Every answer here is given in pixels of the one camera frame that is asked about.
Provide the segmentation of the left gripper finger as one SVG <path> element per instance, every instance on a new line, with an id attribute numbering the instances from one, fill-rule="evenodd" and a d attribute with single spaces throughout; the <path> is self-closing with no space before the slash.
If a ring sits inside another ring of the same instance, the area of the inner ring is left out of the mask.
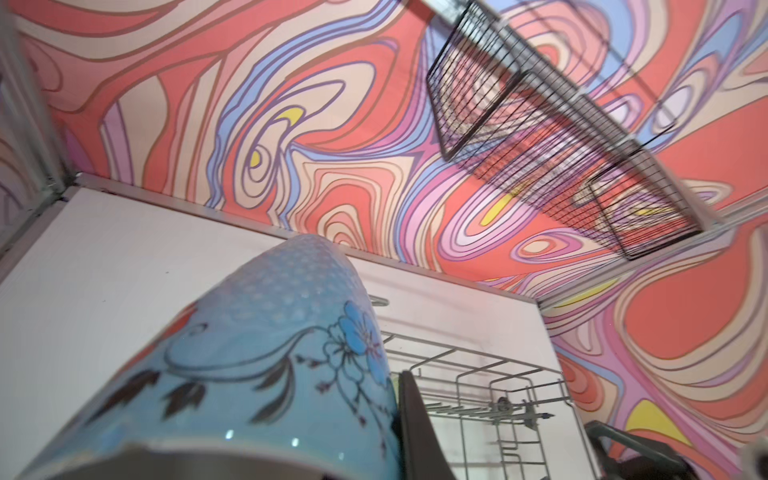
<path id="1" fill-rule="evenodd" d="M 399 373 L 398 399 L 403 478 L 455 480 L 411 371 Z"/>

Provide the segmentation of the blue floral ceramic mug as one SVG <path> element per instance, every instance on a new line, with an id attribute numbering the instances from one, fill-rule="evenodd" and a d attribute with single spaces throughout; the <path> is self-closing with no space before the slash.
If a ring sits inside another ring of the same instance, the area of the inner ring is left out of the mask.
<path id="1" fill-rule="evenodd" d="M 94 475 L 128 453 L 273 460 L 281 478 L 398 479 L 395 389 L 362 280 L 299 235 L 184 308 L 23 470 Z"/>

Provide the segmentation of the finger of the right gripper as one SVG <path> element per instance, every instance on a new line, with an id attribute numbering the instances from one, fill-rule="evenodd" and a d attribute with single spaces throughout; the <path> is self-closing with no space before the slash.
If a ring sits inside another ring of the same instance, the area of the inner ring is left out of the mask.
<path id="1" fill-rule="evenodd" d="M 689 477 L 690 465 L 666 443 L 627 433 L 599 421 L 590 421 L 585 432 L 604 477 Z M 603 447 L 609 439 L 638 454 L 625 461 L 612 458 Z"/>

